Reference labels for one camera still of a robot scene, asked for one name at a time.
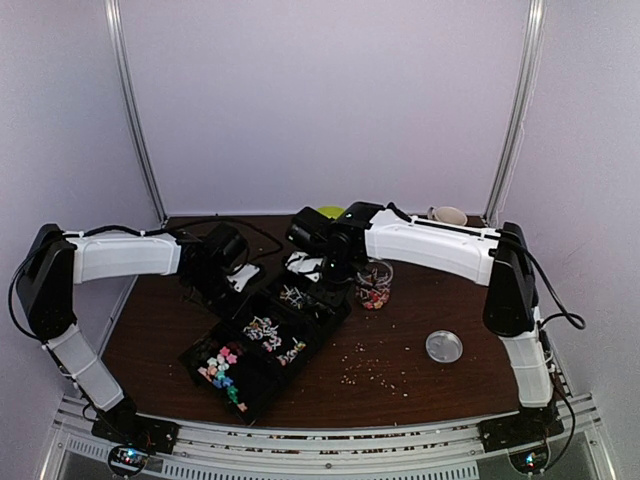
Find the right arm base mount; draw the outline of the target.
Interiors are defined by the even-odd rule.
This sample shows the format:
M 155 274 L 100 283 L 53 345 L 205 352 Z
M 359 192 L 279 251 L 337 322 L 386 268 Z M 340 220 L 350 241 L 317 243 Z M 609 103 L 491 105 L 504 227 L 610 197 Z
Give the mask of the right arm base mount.
M 552 437 L 565 431 L 555 406 L 520 408 L 517 413 L 483 420 L 478 433 L 485 453 L 505 451 L 520 474 L 542 474 L 551 465 Z

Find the clear plastic jar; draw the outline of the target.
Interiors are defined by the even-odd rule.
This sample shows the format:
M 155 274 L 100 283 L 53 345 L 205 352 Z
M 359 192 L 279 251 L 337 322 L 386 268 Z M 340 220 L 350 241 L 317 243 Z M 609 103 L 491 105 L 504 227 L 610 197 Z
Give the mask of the clear plastic jar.
M 371 260 L 357 273 L 355 300 L 366 310 L 379 310 L 389 301 L 393 266 L 384 260 Z

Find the black three-compartment candy tray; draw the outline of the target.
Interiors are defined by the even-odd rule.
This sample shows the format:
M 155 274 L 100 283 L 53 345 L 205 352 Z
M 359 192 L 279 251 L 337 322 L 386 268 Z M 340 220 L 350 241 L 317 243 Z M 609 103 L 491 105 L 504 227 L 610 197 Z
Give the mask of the black three-compartment candy tray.
M 325 308 L 307 294 L 312 282 L 282 273 L 247 297 L 184 351 L 179 361 L 195 385 L 216 394 L 244 424 L 253 424 L 351 313 Z

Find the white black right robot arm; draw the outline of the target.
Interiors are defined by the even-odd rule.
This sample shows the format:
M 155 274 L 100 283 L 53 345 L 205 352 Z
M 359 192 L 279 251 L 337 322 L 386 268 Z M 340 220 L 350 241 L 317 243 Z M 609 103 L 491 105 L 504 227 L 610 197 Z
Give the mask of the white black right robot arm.
M 401 211 L 394 203 L 356 202 L 335 219 L 305 207 L 287 239 L 298 248 L 289 271 L 313 282 L 351 280 L 371 260 L 398 261 L 457 275 L 486 288 L 482 320 L 503 343 L 523 412 L 519 440 L 535 440 L 551 424 L 553 396 L 540 339 L 536 275 L 522 229 L 454 226 Z

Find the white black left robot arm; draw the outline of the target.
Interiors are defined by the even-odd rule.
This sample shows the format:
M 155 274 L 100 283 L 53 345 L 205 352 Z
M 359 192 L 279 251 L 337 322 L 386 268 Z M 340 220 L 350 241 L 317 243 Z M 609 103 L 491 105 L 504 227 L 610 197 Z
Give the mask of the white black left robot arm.
M 242 294 L 260 273 L 249 260 L 240 232 L 218 224 L 205 236 L 184 229 L 135 230 L 107 225 L 66 231 L 45 224 L 7 289 L 10 318 L 62 367 L 90 403 L 101 412 L 106 429 L 123 444 L 137 442 L 144 424 L 122 406 L 123 387 L 84 335 L 75 312 L 78 290 L 124 283 L 140 277 L 176 277 L 210 302 Z

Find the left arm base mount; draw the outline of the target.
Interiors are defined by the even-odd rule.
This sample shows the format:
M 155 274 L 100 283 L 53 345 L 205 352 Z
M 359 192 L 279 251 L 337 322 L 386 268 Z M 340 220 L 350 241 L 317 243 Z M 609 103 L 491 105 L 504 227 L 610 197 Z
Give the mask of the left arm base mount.
M 156 454 L 173 452 L 179 425 L 139 414 L 129 395 L 125 394 L 107 410 L 100 409 L 93 401 L 89 401 L 89 406 L 96 415 L 92 435 L 114 443 L 106 462 L 117 478 L 131 479 L 140 474 Z

